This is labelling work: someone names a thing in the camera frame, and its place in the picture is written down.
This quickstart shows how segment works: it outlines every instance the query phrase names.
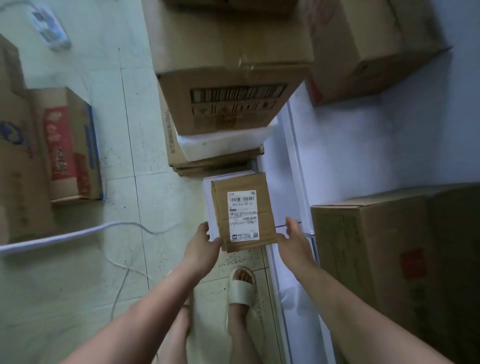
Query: person's left arm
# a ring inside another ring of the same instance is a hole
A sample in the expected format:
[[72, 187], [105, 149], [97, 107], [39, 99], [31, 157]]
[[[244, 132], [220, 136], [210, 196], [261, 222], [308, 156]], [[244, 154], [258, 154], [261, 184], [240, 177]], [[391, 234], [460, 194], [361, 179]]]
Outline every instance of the person's left arm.
[[208, 224], [200, 224], [181, 264], [62, 363], [150, 364], [188, 296], [218, 259], [221, 239], [209, 242], [207, 231]]

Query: leg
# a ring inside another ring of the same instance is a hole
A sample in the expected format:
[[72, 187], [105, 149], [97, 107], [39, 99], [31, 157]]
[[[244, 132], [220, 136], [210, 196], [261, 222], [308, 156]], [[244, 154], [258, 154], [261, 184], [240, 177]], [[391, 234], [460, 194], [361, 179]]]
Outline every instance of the leg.
[[190, 323], [190, 308], [183, 306], [165, 339], [158, 361], [160, 364], [187, 364], [186, 344]]
[[[250, 274], [244, 270], [237, 270], [233, 279], [253, 283]], [[232, 303], [228, 307], [228, 332], [232, 337], [231, 364], [262, 364], [252, 338], [247, 331], [247, 313], [249, 307], [244, 304]]]

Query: person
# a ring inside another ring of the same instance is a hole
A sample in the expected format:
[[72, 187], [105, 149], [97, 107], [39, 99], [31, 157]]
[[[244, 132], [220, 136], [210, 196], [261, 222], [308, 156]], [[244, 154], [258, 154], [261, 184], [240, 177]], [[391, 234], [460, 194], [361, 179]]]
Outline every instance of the person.
[[[304, 287], [351, 364], [451, 363], [432, 347], [364, 303], [327, 272], [312, 256], [298, 222], [287, 218], [287, 235], [278, 234], [280, 257]], [[186, 339], [191, 326], [194, 287], [215, 266], [221, 239], [209, 242], [203, 223], [189, 241], [181, 263], [146, 296], [110, 322], [74, 351], [64, 364], [150, 364], [160, 352], [161, 364], [187, 364]], [[254, 279], [245, 268], [230, 277], [228, 333], [232, 338], [232, 364], [261, 364], [246, 329], [246, 316], [254, 292]]]

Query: red label on box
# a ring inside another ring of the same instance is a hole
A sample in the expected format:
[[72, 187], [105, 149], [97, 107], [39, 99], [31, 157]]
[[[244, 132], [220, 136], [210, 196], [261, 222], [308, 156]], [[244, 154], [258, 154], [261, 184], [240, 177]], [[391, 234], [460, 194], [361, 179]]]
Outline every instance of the red label on box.
[[90, 196], [92, 189], [90, 179], [88, 177], [87, 158], [83, 154], [75, 153], [75, 164], [77, 166], [77, 188], [79, 194], [85, 197]]
[[423, 257], [423, 249], [412, 250], [400, 255], [403, 276], [406, 279], [417, 279], [427, 275], [427, 267]]
[[73, 160], [68, 107], [46, 108], [43, 127], [48, 147], [52, 180], [75, 177], [76, 170]]
[[311, 75], [309, 75], [307, 78], [307, 87], [310, 89], [315, 103], [319, 103], [324, 99], [324, 95], [318, 89], [317, 84], [315, 83]]

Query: white power strip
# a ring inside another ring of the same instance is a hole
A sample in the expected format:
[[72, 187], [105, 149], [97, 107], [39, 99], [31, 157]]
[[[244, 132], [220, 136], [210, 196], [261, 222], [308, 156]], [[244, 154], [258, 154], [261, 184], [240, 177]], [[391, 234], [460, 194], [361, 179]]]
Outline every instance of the white power strip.
[[35, 29], [47, 46], [54, 51], [69, 49], [72, 46], [67, 33], [52, 10], [45, 5], [28, 5], [28, 14]]

